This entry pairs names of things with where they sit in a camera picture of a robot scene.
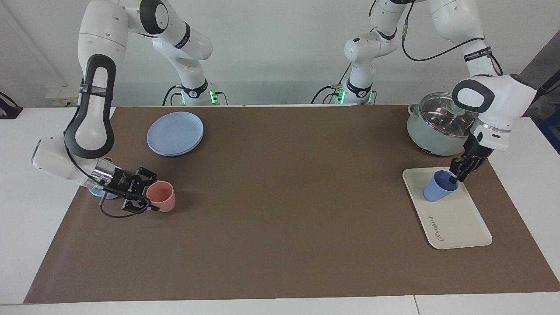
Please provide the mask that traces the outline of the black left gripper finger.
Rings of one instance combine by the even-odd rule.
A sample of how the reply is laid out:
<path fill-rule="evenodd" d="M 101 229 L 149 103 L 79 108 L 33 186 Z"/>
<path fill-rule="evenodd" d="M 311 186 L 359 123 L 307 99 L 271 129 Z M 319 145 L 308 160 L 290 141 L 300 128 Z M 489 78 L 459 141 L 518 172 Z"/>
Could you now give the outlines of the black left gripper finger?
<path fill-rule="evenodd" d="M 451 161 L 450 172 L 453 176 L 450 183 L 464 182 L 469 174 L 470 158 L 468 156 L 455 157 Z"/>
<path fill-rule="evenodd" d="M 462 181 L 487 161 L 486 157 L 468 157 L 462 164 Z"/>

